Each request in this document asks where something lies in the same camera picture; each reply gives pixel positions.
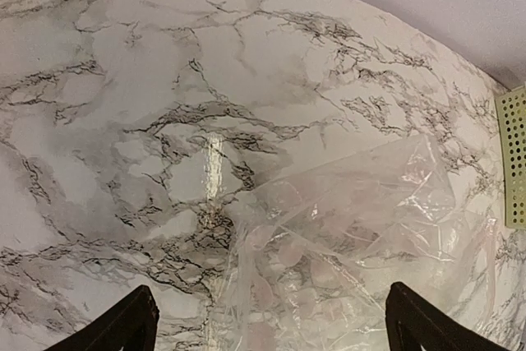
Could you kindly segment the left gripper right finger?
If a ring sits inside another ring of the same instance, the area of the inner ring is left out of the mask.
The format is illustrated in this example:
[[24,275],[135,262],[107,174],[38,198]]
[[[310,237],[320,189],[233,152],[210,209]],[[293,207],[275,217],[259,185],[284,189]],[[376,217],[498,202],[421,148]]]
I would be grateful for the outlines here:
[[460,325],[402,282],[385,301],[389,348],[404,350],[498,350],[500,346]]

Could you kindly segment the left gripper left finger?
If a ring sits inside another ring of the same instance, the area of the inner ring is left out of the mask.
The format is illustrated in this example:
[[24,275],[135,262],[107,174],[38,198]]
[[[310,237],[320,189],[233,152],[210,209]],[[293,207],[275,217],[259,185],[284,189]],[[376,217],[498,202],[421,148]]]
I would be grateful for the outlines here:
[[46,351],[154,351],[159,309],[140,285],[85,328]]

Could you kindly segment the clear zip top bag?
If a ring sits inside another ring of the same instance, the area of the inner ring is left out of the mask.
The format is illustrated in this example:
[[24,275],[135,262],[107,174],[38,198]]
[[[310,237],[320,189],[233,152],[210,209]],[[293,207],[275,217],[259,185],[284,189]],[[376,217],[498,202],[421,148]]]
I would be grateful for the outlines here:
[[228,214],[228,350],[385,350],[395,282],[470,329],[491,316],[496,222],[459,207],[428,135],[271,180]]

